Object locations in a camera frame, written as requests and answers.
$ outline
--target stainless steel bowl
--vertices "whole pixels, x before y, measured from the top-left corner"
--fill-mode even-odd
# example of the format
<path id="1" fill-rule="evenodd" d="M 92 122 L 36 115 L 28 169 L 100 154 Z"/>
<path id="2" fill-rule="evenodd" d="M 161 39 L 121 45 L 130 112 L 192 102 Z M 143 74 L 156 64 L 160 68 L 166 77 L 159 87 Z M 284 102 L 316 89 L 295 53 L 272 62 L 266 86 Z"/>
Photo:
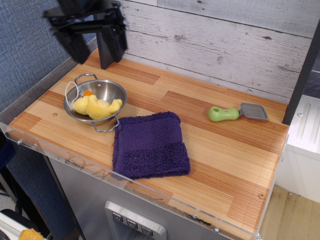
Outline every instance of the stainless steel bowl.
<path id="1" fill-rule="evenodd" d="M 78 84 L 77 80 L 83 76 L 94 76 L 94 80 L 85 81 L 81 84 Z M 78 121 L 81 121 L 85 124 L 92 124 L 97 132 L 111 132 L 119 125 L 119 120 L 117 118 L 117 114 L 121 112 L 121 110 L 125 107 L 127 102 L 127 93 L 125 89 L 118 83 L 111 81 L 111 80 L 105 80 L 105 79 L 98 79 L 96 75 L 92 73 L 85 73 L 80 76 L 78 76 L 74 80 L 75 84 L 77 86 L 73 87 L 67 94 L 66 98 L 64 98 L 63 101 L 63 107 L 66 111 L 66 113 L 72 117 L 73 119 L 76 119 Z M 77 88 L 79 90 L 78 98 L 81 98 L 86 90 L 92 91 L 98 99 L 103 99 L 109 103 L 112 103 L 113 99 L 121 99 L 122 100 L 122 107 L 112 114 L 111 116 L 94 120 L 90 118 L 88 115 L 82 115 L 80 113 L 77 113 L 73 108 L 70 108 L 69 105 L 71 105 L 72 101 L 77 97 Z M 98 130 L 96 125 L 104 124 L 107 121 L 110 121 L 111 119 L 115 118 L 116 124 L 112 129 L 109 130 Z"/>

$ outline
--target spatula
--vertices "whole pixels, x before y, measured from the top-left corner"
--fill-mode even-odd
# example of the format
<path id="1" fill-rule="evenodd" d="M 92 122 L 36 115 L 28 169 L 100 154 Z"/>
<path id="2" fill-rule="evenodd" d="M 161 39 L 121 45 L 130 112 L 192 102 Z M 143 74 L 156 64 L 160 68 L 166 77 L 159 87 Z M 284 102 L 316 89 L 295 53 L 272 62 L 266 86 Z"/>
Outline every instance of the spatula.
<path id="1" fill-rule="evenodd" d="M 208 116 L 213 122 L 223 120 L 236 120 L 241 114 L 250 119 L 267 120 L 268 115 L 263 106 L 252 103 L 241 103 L 241 109 L 236 108 L 222 109 L 213 106 L 209 109 Z"/>

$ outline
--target white cord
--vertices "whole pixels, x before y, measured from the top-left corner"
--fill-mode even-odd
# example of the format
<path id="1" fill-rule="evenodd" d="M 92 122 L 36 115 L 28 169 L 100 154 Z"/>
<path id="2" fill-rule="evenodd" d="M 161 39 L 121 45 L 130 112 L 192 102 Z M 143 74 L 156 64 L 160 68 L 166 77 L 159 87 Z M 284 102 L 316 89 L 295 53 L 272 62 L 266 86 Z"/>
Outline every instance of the white cord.
<path id="1" fill-rule="evenodd" d="M 75 97 L 75 99 L 73 99 L 73 100 L 71 101 L 71 105 L 69 104 L 69 101 L 68 101 L 68 98 L 67 98 L 67 90 L 68 90 L 68 87 L 69 87 L 70 84 L 74 84 L 75 87 L 76 87 L 76 97 Z M 69 108 L 73 109 L 73 108 L 74 108 L 75 101 L 76 101 L 76 100 L 78 99 L 78 97 L 79 97 L 79 88 L 78 88 L 78 85 L 77 85 L 74 81 L 70 81 L 70 82 L 68 83 L 68 85 L 66 86 L 66 88 L 65 88 L 64 94 L 65 94 L 66 104 L 68 104 Z"/>

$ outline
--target wooden floor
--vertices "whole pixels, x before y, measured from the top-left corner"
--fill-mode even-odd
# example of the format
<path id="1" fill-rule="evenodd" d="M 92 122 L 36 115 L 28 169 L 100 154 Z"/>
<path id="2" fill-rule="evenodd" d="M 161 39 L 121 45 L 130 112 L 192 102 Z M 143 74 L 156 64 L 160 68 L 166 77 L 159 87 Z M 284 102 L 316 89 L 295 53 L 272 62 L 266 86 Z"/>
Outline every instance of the wooden floor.
<path id="1" fill-rule="evenodd" d="M 319 240 L 320 203 L 274 186 L 260 234 L 263 240 Z"/>

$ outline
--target yellow object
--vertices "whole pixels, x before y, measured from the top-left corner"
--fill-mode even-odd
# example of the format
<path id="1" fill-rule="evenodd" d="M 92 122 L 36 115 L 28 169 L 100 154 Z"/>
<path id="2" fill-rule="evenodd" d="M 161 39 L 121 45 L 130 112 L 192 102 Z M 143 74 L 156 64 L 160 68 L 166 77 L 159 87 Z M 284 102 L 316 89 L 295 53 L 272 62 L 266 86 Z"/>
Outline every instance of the yellow object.
<path id="1" fill-rule="evenodd" d="M 22 230 L 18 240 L 44 240 L 44 237 L 32 228 Z"/>
<path id="2" fill-rule="evenodd" d="M 121 106 L 122 106 L 122 100 L 121 99 L 113 99 L 111 105 L 109 106 L 109 112 L 111 114 L 114 114 L 121 108 Z"/>
<path id="3" fill-rule="evenodd" d="M 78 98 L 73 105 L 74 110 L 82 115 L 88 115 L 87 114 L 87 106 L 89 104 L 89 96 L 83 96 Z"/>
<path id="4" fill-rule="evenodd" d="M 97 100 L 96 95 L 89 96 L 89 104 L 86 107 L 86 113 L 89 117 L 93 120 L 98 120 L 111 116 L 111 113 L 108 110 L 98 105 Z"/>
<path id="5" fill-rule="evenodd" d="M 105 100 L 103 100 L 103 99 L 98 99 L 98 100 L 96 101 L 96 103 L 97 103 L 100 107 L 102 107 L 103 109 L 106 109 L 106 110 L 109 111 L 109 106 L 110 106 L 110 103 L 109 103 L 109 102 L 107 102 L 107 101 L 105 101 Z"/>

